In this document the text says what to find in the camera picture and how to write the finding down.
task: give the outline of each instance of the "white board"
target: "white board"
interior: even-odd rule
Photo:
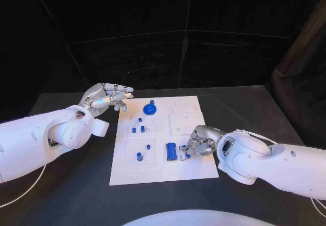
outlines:
[[[157,112],[146,115],[145,105],[155,100]],[[185,145],[198,125],[205,125],[198,97],[127,99],[120,111],[110,185],[218,178],[214,156],[185,160]],[[176,143],[178,160],[168,161],[166,144]]]

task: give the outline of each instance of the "robotic hand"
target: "robotic hand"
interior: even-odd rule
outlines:
[[[182,151],[199,156],[217,152],[220,169],[247,185],[261,178],[283,191],[326,200],[325,150],[277,144],[244,130],[225,133],[214,127],[196,126]]]
[[[78,105],[0,124],[0,183],[16,179],[80,148],[91,134],[104,137],[108,123],[95,119],[110,105],[127,111],[133,88],[95,84]]]

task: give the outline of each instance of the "dark gray tablecloth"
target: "dark gray tablecloth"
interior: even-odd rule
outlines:
[[[82,93],[42,94],[31,114],[80,102]],[[245,129],[280,143],[303,145],[299,135],[263,86],[134,91],[134,97],[198,96],[207,125],[224,131]],[[220,178],[108,186],[119,112],[100,116],[110,122],[107,136],[46,166],[29,194],[0,209],[6,225],[121,225],[147,215],[185,209],[221,210],[276,225],[325,225],[309,198],[276,189],[266,181],[253,186]],[[41,169],[0,185],[6,203],[29,188]]]

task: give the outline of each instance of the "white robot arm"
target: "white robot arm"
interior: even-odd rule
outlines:
[[[133,88],[95,84],[80,105],[0,124],[0,183],[16,179],[80,148],[91,134],[104,137],[108,123],[95,119],[110,105],[127,110],[121,101]]]
[[[257,178],[276,188],[306,197],[326,200],[326,151],[303,146],[269,146],[266,137],[237,130],[225,133],[209,126],[196,126],[186,154],[208,156],[217,152],[220,169],[238,182],[251,185]]]

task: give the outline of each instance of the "black backdrop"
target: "black backdrop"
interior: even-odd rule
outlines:
[[[2,1],[0,120],[26,116],[41,93],[97,82],[136,89],[264,84],[316,2]]]

